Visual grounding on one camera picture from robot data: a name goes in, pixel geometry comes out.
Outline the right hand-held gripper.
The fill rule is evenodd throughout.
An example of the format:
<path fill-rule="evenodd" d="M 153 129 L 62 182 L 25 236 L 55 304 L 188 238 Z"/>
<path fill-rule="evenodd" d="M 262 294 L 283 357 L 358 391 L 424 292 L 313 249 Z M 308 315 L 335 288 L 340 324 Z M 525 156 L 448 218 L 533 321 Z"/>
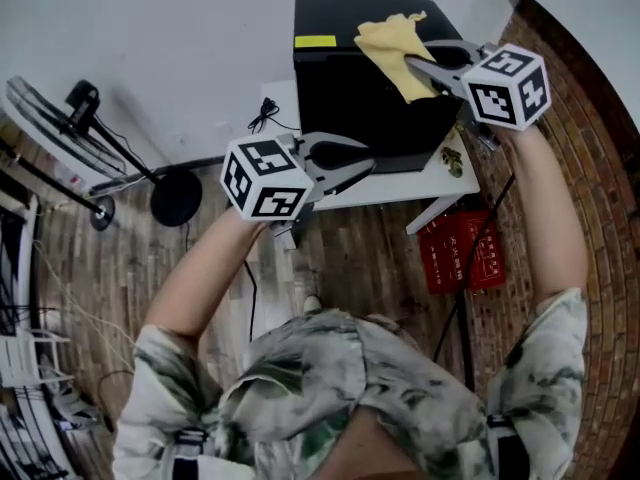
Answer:
<path fill-rule="evenodd" d="M 423 43 L 440 64 L 470 64 L 448 68 L 418 56 L 405 63 L 447 92 L 466 102 L 477 138 L 489 149 L 498 147 L 491 125 L 523 131 L 551 105 L 543 57 L 514 44 L 479 46 L 461 39 Z"/>

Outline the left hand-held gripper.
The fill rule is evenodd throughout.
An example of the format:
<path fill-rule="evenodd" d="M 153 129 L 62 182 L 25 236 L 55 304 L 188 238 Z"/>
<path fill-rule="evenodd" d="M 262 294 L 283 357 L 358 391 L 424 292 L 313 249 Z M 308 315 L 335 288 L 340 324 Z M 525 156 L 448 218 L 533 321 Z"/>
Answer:
<path fill-rule="evenodd" d="M 220 183 L 229 201 L 247 221 L 266 222 L 285 249 L 299 241 L 300 216 L 308 201 L 337 195 L 366 178 L 375 168 L 371 149 L 351 138 L 311 132 L 298 139 L 298 153 L 306 172 L 291 152 L 291 134 L 249 135 L 227 149 Z M 325 169 L 318 164 L 349 164 Z"/>

